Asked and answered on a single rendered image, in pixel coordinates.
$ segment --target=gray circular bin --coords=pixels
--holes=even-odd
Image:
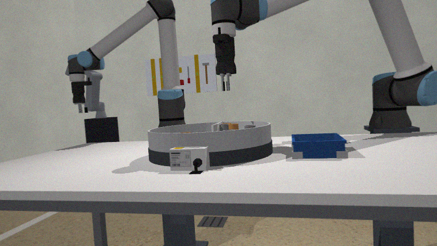
[[[272,154],[270,123],[223,122],[239,124],[239,129],[213,132],[213,125],[217,126],[219,122],[209,122],[165,126],[149,130],[149,161],[161,166],[170,166],[169,153],[174,147],[208,147],[211,167],[253,162]]]

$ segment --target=blue joint cap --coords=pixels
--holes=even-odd
[[[158,98],[163,100],[173,100],[183,96],[181,89],[160,90],[158,91]]]
[[[417,101],[422,106],[437,104],[437,71],[427,74],[417,89]]]
[[[82,67],[89,67],[93,63],[93,56],[88,51],[82,51],[78,54],[78,63]]]
[[[105,69],[105,60],[103,58],[100,59],[100,69]]]
[[[392,75],[394,75],[394,72],[387,72],[387,73],[385,73],[385,74],[378,74],[378,75],[376,75],[375,77],[373,77],[373,82],[372,82],[372,84],[374,84],[376,81],[378,81],[378,80],[380,80],[380,79],[383,79],[383,78],[385,78],[385,77],[392,76]]]
[[[69,55],[68,60],[71,60],[71,59],[76,58],[76,57],[77,57],[77,55]]]
[[[267,0],[259,0],[259,21],[267,18],[267,11],[269,6],[267,4]]]

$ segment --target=yellow strip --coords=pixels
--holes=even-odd
[[[162,77],[162,61],[159,58],[159,74],[161,74],[161,90],[164,90],[164,78]]]
[[[157,95],[157,93],[156,93],[155,59],[150,59],[150,69],[152,71],[152,89],[153,89],[154,95]]]
[[[195,90],[200,93],[199,55],[194,55]]]

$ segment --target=white floor line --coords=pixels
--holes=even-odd
[[[9,230],[9,231],[7,231],[7,232],[5,232],[5,233],[0,235],[0,241],[4,240],[4,239],[6,239],[6,238],[8,238],[8,237],[10,237],[10,236],[20,232],[20,231],[22,231],[22,230],[24,230],[24,229],[26,229],[26,228],[28,228],[28,227],[30,227],[30,226],[40,222],[40,221],[42,221],[42,220],[45,220],[46,218],[48,218],[48,217],[50,217],[50,216],[52,216],[54,214],[57,214],[57,212],[48,212],[48,213],[45,213],[45,214],[43,214],[40,217],[34,218],[33,220],[20,225],[19,227],[16,227],[16,228],[14,228],[12,230]]]

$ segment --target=white table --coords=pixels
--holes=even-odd
[[[105,213],[162,214],[165,246],[207,245],[195,214],[373,220],[374,245],[413,245],[413,222],[437,221],[437,133],[342,136],[347,159],[272,137],[271,156],[199,175],[150,163],[147,141],[51,151],[0,163],[0,210],[92,212],[95,245]]]

